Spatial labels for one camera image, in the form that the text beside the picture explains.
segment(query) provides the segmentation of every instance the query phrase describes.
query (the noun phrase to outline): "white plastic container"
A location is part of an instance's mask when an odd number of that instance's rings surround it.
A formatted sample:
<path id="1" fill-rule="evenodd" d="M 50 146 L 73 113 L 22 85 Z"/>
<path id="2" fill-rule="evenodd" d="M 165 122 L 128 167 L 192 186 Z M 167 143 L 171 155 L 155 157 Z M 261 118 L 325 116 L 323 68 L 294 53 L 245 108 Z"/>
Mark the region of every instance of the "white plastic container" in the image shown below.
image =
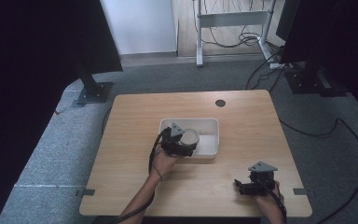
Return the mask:
<path id="1" fill-rule="evenodd" d="M 213 159 L 219 150 L 219 122 L 217 119 L 163 119 L 159 125 L 159 132 L 176 123 L 184 129 L 193 129 L 199 133 L 200 141 L 193 152 L 194 159 Z"/>

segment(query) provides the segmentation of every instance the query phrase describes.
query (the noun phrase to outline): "gray floor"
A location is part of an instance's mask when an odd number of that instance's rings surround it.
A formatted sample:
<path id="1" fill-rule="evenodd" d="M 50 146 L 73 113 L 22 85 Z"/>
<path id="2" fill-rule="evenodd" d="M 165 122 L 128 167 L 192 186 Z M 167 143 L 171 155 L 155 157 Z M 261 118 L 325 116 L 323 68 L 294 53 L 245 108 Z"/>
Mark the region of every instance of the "gray floor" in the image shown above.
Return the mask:
<path id="1" fill-rule="evenodd" d="M 164 54 L 123 57 L 124 72 L 94 75 L 97 81 L 113 81 L 106 104 L 74 106 L 82 89 L 78 80 L 68 86 L 38 146 L 0 216 L 0 223 L 91 223 L 78 208 L 79 191 L 85 188 L 101 141 L 103 118 L 119 94 L 176 91 L 244 90 L 247 78 L 262 56 L 207 58 L 203 68 L 194 59 Z M 267 73 L 264 67 L 260 73 Z M 278 72 L 258 89 L 269 89 Z M 336 118 L 345 120 L 358 135 L 358 103 L 348 97 L 323 98 L 293 95 L 284 77 L 271 92 L 280 119 L 309 133 L 326 133 Z M 297 169 L 309 191 L 311 217 L 289 218 L 288 223 L 316 223 L 349 199 L 358 183 L 358 143 L 339 123 L 327 137 L 316 138 L 282 126 Z M 358 194 L 326 223 L 358 223 Z"/>

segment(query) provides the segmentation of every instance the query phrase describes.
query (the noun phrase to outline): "white rack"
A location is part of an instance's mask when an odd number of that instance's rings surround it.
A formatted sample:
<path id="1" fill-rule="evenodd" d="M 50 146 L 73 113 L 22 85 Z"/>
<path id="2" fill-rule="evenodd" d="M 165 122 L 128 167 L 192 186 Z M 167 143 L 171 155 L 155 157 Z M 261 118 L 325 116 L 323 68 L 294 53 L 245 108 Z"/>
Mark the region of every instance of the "white rack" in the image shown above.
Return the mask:
<path id="1" fill-rule="evenodd" d="M 275 1 L 272 0 L 267 11 L 249 11 L 225 14 L 201 14 L 201 0 L 198 0 L 197 14 L 197 67 L 203 66 L 202 60 L 202 38 L 201 28 L 221 27 L 221 26 L 239 26 L 239 25 L 264 25 L 263 34 L 258 40 L 258 45 L 263 51 L 264 57 L 268 63 L 273 63 L 271 53 L 266 46 L 266 38 L 269 33 L 269 25 L 271 24 L 272 14 L 274 13 Z"/>

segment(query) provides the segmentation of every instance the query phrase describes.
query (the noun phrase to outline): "camera mount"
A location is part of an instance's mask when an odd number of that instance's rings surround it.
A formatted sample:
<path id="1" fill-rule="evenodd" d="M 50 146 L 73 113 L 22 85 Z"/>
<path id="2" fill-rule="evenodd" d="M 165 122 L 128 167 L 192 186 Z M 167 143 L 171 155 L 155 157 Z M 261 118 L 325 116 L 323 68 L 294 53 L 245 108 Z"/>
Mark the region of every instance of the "camera mount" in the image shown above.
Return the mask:
<path id="1" fill-rule="evenodd" d="M 252 183 L 242 184 L 239 180 L 234 180 L 241 195 L 267 195 L 267 189 L 275 189 L 274 171 L 278 168 L 260 161 L 248 170 L 251 172 L 249 178 Z"/>
<path id="2" fill-rule="evenodd" d="M 161 132 L 161 147 L 169 156 L 191 157 L 193 155 L 197 144 L 190 146 L 179 144 L 183 133 L 185 133 L 185 131 L 175 123 L 172 124 L 171 128 L 167 127 Z"/>

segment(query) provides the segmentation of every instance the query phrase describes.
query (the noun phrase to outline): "wooden table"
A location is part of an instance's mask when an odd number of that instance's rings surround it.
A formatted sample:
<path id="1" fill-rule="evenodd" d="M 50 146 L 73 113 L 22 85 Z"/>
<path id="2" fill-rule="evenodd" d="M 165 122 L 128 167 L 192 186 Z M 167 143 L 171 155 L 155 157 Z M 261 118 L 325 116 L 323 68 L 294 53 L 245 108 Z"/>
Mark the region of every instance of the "wooden table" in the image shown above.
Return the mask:
<path id="1" fill-rule="evenodd" d="M 217 100 L 226 105 L 219 107 Z M 148 156 L 165 118 L 215 118 L 220 145 L 212 160 L 182 159 L 158 185 L 147 216 L 261 217 L 234 179 L 249 183 L 258 161 L 276 166 L 287 216 L 308 217 L 310 203 L 267 91 L 206 91 L 119 95 L 80 205 L 82 215 L 117 216 L 143 185 Z"/>

